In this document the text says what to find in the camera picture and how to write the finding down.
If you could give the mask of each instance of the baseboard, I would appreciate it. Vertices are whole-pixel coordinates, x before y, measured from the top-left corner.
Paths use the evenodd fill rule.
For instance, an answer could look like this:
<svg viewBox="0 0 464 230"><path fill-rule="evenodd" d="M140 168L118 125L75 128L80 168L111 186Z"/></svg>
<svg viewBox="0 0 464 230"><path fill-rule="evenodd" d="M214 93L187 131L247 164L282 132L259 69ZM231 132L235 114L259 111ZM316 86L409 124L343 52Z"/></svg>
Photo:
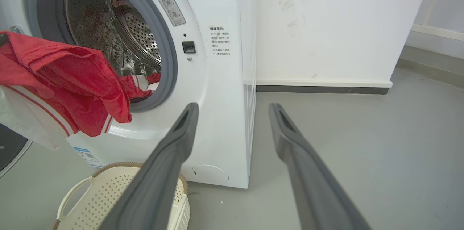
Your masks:
<svg viewBox="0 0 464 230"><path fill-rule="evenodd" d="M405 46L396 68L464 88L464 60Z"/></svg>
<svg viewBox="0 0 464 230"><path fill-rule="evenodd" d="M464 42L411 31L406 45L464 59Z"/></svg>
<svg viewBox="0 0 464 230"><path fill-rule="evenodd" d="M300 87L391 88L393 83L357 83L344 81L257 80L256 85Z"/></svg>
<svg viewBox="0 0 464 230"><path fill-rule="evenodd" d="M389 88L374 87L325 87L325 86L280 86L257 85L258 92L295 92L295 93L339 93L339 94L380 94L388 93Z"/></svg>

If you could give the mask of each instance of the barcode label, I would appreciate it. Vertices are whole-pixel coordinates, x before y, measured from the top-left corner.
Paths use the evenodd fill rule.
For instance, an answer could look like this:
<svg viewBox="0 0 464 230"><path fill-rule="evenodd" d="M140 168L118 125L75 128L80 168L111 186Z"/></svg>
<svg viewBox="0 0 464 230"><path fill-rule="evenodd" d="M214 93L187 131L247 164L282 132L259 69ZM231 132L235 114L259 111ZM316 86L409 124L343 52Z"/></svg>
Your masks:
<svg viewBox="0 0 464 230"><path fill-rule="evenodd" d="M74 147L74 149L90 166L103 167L102 164L90 153L90 151L88 151L88 149L82 149L79 147Z"/></svg>

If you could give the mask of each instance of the laundry basket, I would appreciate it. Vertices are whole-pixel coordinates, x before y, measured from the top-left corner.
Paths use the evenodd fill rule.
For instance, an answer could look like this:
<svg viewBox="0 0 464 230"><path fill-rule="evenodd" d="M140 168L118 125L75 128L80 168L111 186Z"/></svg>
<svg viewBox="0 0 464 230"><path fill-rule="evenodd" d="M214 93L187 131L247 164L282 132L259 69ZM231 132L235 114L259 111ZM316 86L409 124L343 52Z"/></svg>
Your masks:
<svg viewBox="0 0 464 230"><path fill-rule="evenodd" d="M132 162L109 164L91 177L77 183L61 202L53 230L97 230L142 165ZM90 182L90 186L86 192L71 211L63 215L70 197L87 182ZM187 230L189 219L187 181L179 175L167 230Z"/></svg>

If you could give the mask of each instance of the front-loading washing machine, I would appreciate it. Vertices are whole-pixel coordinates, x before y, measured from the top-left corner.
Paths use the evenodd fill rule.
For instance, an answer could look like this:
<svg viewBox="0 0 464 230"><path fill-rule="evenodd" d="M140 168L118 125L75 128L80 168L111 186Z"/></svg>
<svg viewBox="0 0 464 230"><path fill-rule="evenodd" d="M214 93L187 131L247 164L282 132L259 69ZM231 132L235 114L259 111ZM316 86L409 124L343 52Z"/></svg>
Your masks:
<svg viewBox="0 0 464 230"><path fill-rule="evenodd" d="M199 104L189 181L247 188L255 111L256 0L0 0L0 29L102 50L119 75L161 73L132 122L67 138L93 166L144 162Z"/></svg>

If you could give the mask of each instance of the gray floor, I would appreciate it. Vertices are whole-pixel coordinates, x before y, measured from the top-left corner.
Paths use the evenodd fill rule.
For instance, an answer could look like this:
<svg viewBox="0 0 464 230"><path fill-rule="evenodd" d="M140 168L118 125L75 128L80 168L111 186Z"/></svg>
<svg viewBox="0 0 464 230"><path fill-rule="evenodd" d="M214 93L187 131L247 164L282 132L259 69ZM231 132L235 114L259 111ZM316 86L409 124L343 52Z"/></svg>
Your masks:
<svg viewBox="0 0 464 230"><path fill-rule="evenodd" d="M396 70L388 95L258 93L250 187L190 183L190 230L299 229L268 104L281 103L375 230L464 229L464 90ZM0 179L0 229L49 229L93 169L32 147Z"/></svg>

